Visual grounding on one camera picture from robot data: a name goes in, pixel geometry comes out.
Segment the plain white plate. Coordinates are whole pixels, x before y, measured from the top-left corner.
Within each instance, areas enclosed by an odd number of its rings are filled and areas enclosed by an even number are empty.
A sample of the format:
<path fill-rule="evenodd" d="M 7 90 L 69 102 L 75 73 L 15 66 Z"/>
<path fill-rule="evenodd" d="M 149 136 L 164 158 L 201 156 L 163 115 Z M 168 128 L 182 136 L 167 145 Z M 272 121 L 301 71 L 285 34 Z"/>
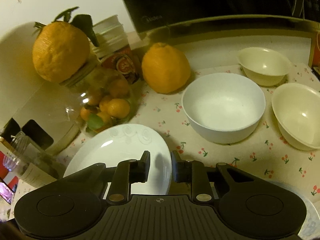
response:
<path fill-rule="evenodd" d="M 167 194 L 171 183 L 171 156 L 165 140 L 153 129 L 140 124 L 122 124 L 102 131 L 84 144 L 68 164 L 64 176 L 96 163 L 115 167 L 119 162 L 139 159 L 150 152 L 146 183 L 134 183 L 133 194 Z"/>

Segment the large white bowl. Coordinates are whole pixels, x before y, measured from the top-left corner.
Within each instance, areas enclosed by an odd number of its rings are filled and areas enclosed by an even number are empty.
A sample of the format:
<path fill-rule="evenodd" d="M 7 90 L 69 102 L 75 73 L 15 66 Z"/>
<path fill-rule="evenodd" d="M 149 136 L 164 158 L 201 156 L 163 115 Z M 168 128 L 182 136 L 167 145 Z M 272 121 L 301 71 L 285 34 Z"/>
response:
<path fill-rule="evenodd" d="M 191 127 L 216 144 L 233 144 L 249 137 L 266 109 L 262 89 L 239 74 L 199 77 L 183 92 L 182 107 Z"/>

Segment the cream bowl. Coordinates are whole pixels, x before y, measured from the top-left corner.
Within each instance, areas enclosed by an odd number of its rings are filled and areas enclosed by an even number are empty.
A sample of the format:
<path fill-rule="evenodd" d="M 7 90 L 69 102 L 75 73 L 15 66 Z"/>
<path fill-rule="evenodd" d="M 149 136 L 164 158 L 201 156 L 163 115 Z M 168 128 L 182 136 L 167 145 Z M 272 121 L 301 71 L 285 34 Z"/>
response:
<path fill-rule="evenodd" d="M 264 87 L 280 84 L 293 67 L 283 54 L 267 48 L 245 48 L 238 51 L 237 58 L 246 76 Z"/>
<path fill-rule="evenodd" d="M 272 109 L 284 139 L 294 148 L 319 149 L 319 92 L 299 83 L 275 89 Z"/>

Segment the blue patterned plate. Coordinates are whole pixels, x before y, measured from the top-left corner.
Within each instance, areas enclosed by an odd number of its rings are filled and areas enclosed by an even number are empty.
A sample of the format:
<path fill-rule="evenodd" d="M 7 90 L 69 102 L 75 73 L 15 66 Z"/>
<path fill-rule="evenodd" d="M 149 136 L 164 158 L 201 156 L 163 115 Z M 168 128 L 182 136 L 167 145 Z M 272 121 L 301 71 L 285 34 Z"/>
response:
<path fill-rule="evenodd" d="M 311 200 L 297 187 L 286 183 L 272 181 L 273 184 L 298 195 L 306 205 L 306 219 L 298 233 L 301 239 L 319 239 L 319 213 Z"/>

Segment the glass jar of kumquats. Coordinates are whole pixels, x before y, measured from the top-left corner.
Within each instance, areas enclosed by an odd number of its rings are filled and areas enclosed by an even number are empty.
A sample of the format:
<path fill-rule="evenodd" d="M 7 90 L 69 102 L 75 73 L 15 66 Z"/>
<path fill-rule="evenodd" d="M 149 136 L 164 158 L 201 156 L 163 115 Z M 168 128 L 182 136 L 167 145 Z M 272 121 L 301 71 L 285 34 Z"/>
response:
<path fill-rule="evenodd" d="M 88 136 L 129 122 L 137 111 L 132 88 L 125 77 L 101 65 L 95 55 L 69 79 L 60 83 L 73 96 L 74 112 L 68 111 Z"/>

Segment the large orange on table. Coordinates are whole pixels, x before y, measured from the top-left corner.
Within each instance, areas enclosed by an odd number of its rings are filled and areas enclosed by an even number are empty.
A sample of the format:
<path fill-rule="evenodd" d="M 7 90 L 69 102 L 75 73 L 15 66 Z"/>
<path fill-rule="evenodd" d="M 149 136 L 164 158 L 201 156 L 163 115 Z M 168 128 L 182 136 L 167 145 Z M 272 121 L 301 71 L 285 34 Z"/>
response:
<path fill-rule="evenodd" d="M 155 92 L 170 94 L 183 87 L 191 76 L 185 54 L 166 43 L 155 43 L 142 59 L 142 74 Z"/>

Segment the red label jar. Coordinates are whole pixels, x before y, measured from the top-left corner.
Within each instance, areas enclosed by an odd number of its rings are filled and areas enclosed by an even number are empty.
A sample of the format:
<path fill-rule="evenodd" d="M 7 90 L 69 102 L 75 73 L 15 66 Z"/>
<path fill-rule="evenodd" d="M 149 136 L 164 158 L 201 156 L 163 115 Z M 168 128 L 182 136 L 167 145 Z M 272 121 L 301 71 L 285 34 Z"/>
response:
<path fill-rule="evenodd" d="M 100 61 L 103 67 L 120 72 L 129 84 L 133 84 L 139 79 L 138 70 L 133 60 L 133 53 L 129 45 L 102 57 Z"/>

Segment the cream air fryer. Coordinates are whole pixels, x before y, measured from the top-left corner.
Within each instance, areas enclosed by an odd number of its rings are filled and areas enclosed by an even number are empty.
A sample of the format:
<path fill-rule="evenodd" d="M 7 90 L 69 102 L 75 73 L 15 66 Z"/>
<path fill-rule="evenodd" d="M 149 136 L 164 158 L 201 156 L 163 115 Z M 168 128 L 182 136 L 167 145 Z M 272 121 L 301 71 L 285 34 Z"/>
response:
<path fill-rule="evenodd" d="M 1 35 L 1 127 L 14 119 L 20 127 L 34 120 L 52 139 L 51 155 L 63 151 L 78 135 L 78 97 L 44 80 L 32 61 L 34 23 L 18 25 Z"/>

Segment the smartphone with video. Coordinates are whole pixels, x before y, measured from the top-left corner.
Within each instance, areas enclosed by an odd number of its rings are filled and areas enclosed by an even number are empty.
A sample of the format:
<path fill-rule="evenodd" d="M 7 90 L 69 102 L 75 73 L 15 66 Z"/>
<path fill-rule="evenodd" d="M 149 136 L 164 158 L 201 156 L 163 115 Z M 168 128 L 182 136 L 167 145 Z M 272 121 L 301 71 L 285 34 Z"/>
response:
<path fill-rule="evenodd" d="M 0 182 L 0 195 L 1 197 L 8 203 L 11 204 L 12 203 L 12 199 L 14 197 L 14 192 L 12 191 L 12 189 L 10 187 L 8 187 L 8 185 L 1 180 Z"/>

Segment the stack of white containers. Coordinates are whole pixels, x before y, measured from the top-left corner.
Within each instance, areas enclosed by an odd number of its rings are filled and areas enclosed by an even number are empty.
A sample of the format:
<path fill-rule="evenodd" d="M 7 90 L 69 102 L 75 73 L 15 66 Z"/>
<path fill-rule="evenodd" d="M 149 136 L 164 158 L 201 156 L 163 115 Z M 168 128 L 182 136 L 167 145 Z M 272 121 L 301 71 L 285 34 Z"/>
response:
<path fill-rule="evenodd" d="M 127 34 L 124 31 L 123 25 L 119 22 L 117 15 L 96 23 L 93 25 L 93 31 L 99 46 L 96 47 L 91 44 L 91 50 L 99 59 L 129 45 Z"/>

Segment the large orange on jar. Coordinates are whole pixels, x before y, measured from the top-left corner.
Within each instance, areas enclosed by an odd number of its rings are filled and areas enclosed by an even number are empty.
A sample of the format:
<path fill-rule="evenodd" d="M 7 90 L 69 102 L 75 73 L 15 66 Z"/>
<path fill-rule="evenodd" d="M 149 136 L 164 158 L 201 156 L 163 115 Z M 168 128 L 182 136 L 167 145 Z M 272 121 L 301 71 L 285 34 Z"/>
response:
<path fill-rule="evenodd" d="M 91 15 L 72 16 L 77 9 L 79 7 L 64 10 L 47 25 L 34 23 L 37 37 L 32 49 L 33 66 L 46 81 L 68 80 L 87 62 L 90 44 L 99 46 Z"/>

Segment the red gift box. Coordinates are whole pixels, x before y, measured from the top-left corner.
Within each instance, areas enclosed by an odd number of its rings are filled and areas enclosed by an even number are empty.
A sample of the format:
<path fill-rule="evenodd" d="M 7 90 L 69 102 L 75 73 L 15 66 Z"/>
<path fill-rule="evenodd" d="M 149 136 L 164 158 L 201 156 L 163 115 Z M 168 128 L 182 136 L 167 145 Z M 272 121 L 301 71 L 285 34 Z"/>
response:
<path fill-rule="evenodd" d="M 312 33 L 308 66 L 319 67 L 319 30 Z"/>

